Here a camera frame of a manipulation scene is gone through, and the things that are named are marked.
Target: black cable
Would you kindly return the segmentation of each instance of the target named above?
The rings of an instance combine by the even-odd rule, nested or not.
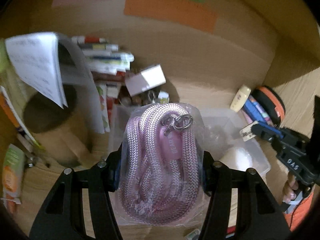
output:
[[[291,221],[290,221],[290,226],[289,226],[289,229],[290,229],[290,230],[291,230],[291,226],[292,226],[293,215],[294,215],[295,211],[298,209],[298,207],[300,206],[300,204],[302,203],[302,201],[304,201],[304,200],[305,200],[305,198],[304,198],[304,199],[302,199],[302,200],[299,202],[299,204],[298,204],[298,205],[296,205],[296,207],[295,207],[295,208],[294,208],[294,210],[292,211]]]

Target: plastic bag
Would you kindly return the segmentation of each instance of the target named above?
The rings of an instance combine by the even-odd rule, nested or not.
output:
[[[130,116],[112,204],[119,225],[202,223],[204,124],[189,104],[151,104]]]

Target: cream tube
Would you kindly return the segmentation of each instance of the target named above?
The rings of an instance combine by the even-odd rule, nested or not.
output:
[[[236,96],[230,105],[230,109],[238,112],[244,106],[244,103],[247,101],[250,92],[251,89],[243,85],[236,93]]]

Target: pink rope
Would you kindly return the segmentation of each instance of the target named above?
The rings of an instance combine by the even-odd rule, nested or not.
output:
[[[188,114],[178,104],[153,105],[127,124],[128,156],[120,202],[137,221],[164,225],[183,218],[199,192],[198,158],[192,129],[181,131],[182,158],[167,161],[159,144],[160,121]]]

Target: finger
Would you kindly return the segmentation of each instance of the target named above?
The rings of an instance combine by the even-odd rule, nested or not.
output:
[[[295,182],[296,182],[295,175],[292,174],[291,172],[289,172],[289,173],[288,173],[288,183],[289,183],[289,186],[292,188],[292,187],[295,185]]]
[[[284,184],[282,193],[283,193],[284,197],[288,198],[288,199],[295,199],[295,197],[296,197],[296,195],[293,192],[292,188],[289,186],[289,182],[288,181]]]
[[[284,197],[284,198],[283,198],[283,202],[285,202],[285,203],[287,203],[287,204],[289,204],[290,201],[291,201],[290,198],[287,198],[287,197]]]
[[[299,188],[299,184],[297,181],[294,182],[293,186],[291,187],[293,190],[297,190]]]

